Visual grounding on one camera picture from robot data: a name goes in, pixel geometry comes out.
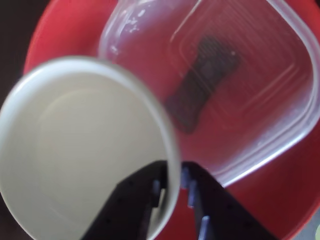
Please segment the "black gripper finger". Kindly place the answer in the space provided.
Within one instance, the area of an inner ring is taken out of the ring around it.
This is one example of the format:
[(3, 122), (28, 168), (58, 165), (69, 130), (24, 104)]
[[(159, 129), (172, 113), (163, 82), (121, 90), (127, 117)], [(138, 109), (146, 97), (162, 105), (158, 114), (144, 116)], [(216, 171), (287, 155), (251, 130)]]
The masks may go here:
[(154, 161), (117, 183), (83, 240), (145, 240), (168, 185), (167, 162)]
[(193, 209), (199, 240), (270, 240), (271, 232), (256, 220), (206, 169), (182, 163), (182, 187)]

